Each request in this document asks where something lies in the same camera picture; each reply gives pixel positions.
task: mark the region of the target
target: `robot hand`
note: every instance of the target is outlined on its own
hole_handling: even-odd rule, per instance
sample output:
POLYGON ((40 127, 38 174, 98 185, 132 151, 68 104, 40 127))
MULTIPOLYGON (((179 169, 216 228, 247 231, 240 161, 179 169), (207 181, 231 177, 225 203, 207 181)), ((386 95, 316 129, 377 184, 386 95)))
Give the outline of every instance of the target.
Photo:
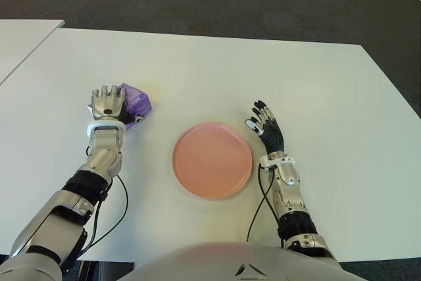
POLYGON ((107 86, 102 86, 101 95, 98 89, 92 91, 92 115, 95 120, 118 120, 124 124, 132 123, 136 120, 126 110, 126 90, 118 89, 116 85, 108 92, 107 86))
POLYGON ((246 125, 259 135, 268 154, 284 151, 284 138, 272 111, 261 100, 255 102, 255 107, 252 110, 258 119, 252 116, 246 125))

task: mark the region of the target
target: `gray carpet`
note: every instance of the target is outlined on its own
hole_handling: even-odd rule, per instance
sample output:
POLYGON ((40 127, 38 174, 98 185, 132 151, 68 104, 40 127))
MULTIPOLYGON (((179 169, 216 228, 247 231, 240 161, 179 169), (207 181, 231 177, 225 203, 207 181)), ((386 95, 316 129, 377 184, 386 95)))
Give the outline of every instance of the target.
MULTIPOLYGON (((421 115, 418 0, 0 0, 0 18, 92 28, 361 44, 421 115)), ((421 259, 344 263, 369 281, 421 280, 421 259)))

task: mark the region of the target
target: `black fingertip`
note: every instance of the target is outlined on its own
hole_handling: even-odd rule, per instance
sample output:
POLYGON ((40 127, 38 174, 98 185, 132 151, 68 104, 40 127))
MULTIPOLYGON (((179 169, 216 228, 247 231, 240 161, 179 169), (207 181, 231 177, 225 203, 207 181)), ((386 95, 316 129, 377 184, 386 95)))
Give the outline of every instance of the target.
POLYGON ((261 101, 261 100, 257 101, 257 103, 259 104, 259 108, 260 108, 260 109, 261 109, 261 108, 264 108, 264 107, 267 107, 266 103, 264 103, 264 102, 263 102, 263 101, 261 101))
POLYGON ((262 113, 259 111, 259 110, 257 110, 256 108, 252 108, 252 110, 253 110, 253 112, 256 114, 256 115, 261 115, 262 113))

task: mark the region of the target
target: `black joint segment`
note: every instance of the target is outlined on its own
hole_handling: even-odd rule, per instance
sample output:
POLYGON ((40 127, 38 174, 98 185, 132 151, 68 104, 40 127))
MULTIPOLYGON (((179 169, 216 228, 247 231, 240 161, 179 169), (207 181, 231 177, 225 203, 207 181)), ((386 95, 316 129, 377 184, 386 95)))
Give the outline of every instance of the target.
POLYGON ((0 255, 0 265, 4 263, 9 258, 8 255, 0 255))
POLYGON ((79 240, 76 242, 76 245, 73 247, 72 251, 70 252, 69 256, 63 261, 60 266, 61 272, 63 275, 67 272, 68 269, 72 268, 76 259, 79 257, 80 251, 84 246, 87 239, 87 233, 84 230, 79 237, 79 240))
POLYGON ((328 257, 334 259, 334 256, 325 248, 302 248, 301 244, 296 241, 293 242, 291 246, 288 247, 288 250, 295 251, 297 253, 302 253, 303 255, 309 257, 328 257))
POLYGON ((317 234, 316 226, 306 212, 286 213, 279 219, 278 235, 283 240, 301 234, 317 234))
POLYGON ((107 187, 108 182, 100 175, 88 170, 78 170, 67 180, 63 190, 76 193, 95 206, 98 201, 107 198, 107 187))
POLYGON ((260 135, 260 139, 262 140, 268 154, 275 151, 285 150, 284 137, 280 132, 265 131, 262 135, 260 135))
POLYGON ((28 248, 26 253, 39 253, 40 255, 44 255, 44 256, 47 256, 47 257, 51 258, 58 265, 61 262, 61 259, 60 259, 59 255, 57 255, 54 251, 52 251, 50 249, 47 249, 45 247, 42 247, 42 246, 32 245, 28 248))

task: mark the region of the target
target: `pink plate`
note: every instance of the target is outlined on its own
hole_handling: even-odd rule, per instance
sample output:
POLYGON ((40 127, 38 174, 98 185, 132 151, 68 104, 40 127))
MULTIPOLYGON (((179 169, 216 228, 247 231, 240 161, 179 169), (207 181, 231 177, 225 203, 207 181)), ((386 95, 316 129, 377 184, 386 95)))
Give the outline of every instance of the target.
POLYGON ((191 193, 224 199, 248 181, 252 157, 247 142, 233 128, 220 123, 191 127, 178 140, 172 166, 178 181, 191 193))

